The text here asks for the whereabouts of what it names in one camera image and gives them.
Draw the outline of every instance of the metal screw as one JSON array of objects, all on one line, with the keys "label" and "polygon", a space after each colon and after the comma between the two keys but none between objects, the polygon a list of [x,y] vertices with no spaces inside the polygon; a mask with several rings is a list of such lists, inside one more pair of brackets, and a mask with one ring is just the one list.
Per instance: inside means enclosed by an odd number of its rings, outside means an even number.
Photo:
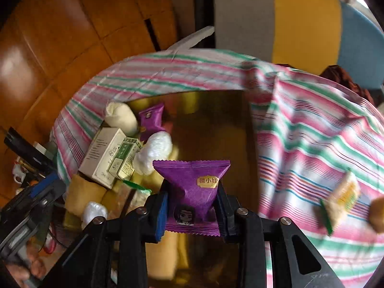
[{"label": "metal screw", "polygon": [[103,216],[96,216],[93,218],[92,223],[95,225],[99,225],[105,221],[105,217]]},{"label": "metal screw", "polygon": [[287,216],[283,216],[281,219],[280,219],[281,223],[283,223],[284,225],[291,225],[292,223],[292,220],[287,217]]},{"label": "metal screw", "polygon": [[147,208],[146,207],[139,207],[136,209],[136,212],[140,215],[146,214],[147,213]]},{"label": "metal screw", "polygon": [[248,209],[247,208],[238,208],[236,210],[237,214],[240,214],[240,215],[247,215],[248,214]]}]

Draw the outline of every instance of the human hand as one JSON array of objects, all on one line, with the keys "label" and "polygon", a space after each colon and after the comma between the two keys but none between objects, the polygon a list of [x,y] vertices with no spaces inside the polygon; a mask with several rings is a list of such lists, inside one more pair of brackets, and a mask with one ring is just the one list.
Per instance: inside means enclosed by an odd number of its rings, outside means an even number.
[{"label": "human hand", "polygon": [[44,262],[39,258],[38,251],[33,245],[28,244],[26,252],[31,262],[30,271],[16,264],[8,264],[6,266],[11,276],[21,288],[28,288],[28,285],[25,284],[24,281],[29,279],[30,274],[37,278],[42,278],[47,272]]}]

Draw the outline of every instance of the white box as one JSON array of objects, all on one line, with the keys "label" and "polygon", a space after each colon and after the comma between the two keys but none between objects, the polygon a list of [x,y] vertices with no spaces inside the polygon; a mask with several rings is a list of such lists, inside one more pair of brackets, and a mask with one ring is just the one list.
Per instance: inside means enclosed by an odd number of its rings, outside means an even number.
[{"label": "white box", "polygon": [[107,170],[124,139],[125,134],[121,129],[102,128],[93,138],[79,171],[111,189],[115,177]]}]

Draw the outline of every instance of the purple wrapper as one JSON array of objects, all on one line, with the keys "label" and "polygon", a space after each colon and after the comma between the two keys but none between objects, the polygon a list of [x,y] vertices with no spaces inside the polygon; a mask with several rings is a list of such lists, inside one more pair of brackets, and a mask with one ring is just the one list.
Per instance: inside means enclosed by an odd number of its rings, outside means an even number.
[{"label": "purple wrapper", "polygon": [[161,103],[139,112],[141,126],[140,141],[146,142],[152,134],[165,131],[161,126],[163,110],[164,104]]},{"label": "purple wrapper", "polygon": [[170,183],[166,230],[220,236],[212,205],[218,180],[229,166],[229,160],[153,161],[155,170]]}]

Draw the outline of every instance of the wooden floor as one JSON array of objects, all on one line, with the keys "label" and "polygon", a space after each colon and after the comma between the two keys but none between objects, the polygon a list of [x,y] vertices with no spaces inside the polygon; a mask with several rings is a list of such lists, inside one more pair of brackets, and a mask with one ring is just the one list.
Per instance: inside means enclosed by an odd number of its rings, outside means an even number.
[{"label": "wooden floor", "polygon": [[[0,31],[0,125],[43,144],[91,77],[176,41],[171,0],[21,0]],[[1,207],[15,194],[16,155],[1,142],[0,157]]]}]

